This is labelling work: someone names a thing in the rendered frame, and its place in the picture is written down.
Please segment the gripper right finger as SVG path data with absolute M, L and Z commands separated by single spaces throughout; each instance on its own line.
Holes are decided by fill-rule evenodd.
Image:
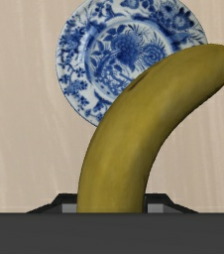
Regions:
M 165 193 L 146 193 L 145 213 L 195 213 L 188 207 L 174 203 Z

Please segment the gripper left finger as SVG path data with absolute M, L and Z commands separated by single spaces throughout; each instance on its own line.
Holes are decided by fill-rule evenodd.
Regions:
M 30 213 L 76 213 L 76 193 L 59 193 L 48 204 L 30 210 Z

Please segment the yellow banana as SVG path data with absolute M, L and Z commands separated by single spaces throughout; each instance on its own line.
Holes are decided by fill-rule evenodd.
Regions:
M 143 72 L 99 123 L 81 168 L 79 212 L 141 212 L 168 135 L 224 85 L 224 46 L 175 53 Z

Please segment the blue and white patterned plate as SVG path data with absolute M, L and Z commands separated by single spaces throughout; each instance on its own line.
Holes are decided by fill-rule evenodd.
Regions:
M 206 42 L 181 0 L 85 0 L 60 32 L 57 80 L 70 106 L 96 126 L 145 69 Z

